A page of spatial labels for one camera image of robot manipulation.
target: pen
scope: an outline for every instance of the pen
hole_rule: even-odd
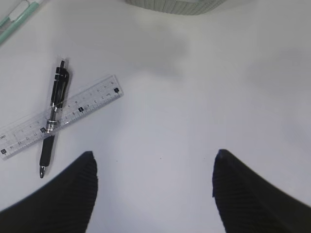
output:
[[[57,112],[63,107],[66,88],[69,82],[69,73],[65,69],[65,61],[62,61],[60,67],[56,69],[56,75],[53,85],[51,98],[51,115],[47,121],[46,133],[51,134],[43,141],[42,153],[40,158],[40,178],[44,177],[46,167],[50,165],[53,150],[55,134],[53,130],[57,127]]]
[[[0,44],[35,12],[44,0],[20,0],[4,19],[0,19]]]

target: white table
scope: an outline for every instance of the white table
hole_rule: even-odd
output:
[[[99,193],[88,233],[224,233],[211,175],[220,148],[311,205],[311,2],[229,0],[183,17],[122,0],[50,0],[0,47],[1,126],[49,103],[58,55],[75,90],[115,73],[122,99],[0,163],[0,208],[86,150]]]

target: green pen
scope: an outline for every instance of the green pen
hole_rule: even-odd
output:
[[[44,0],[21,0],[4,19],[0,19],[0,45],[32,15]]]

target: transparent ruler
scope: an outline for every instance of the transparent ruler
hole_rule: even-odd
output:
[[[114,75],[102,79],[97,84],[64,101],[63,108],[59,109],[59,118],[53,133],[122,96],[122,89]],[[51,110],[49,109],[0,129],[0,156],[2,159],[6,160],[36,142],[49,137],[51,134],[46,132],[46,124],[50,114]]]

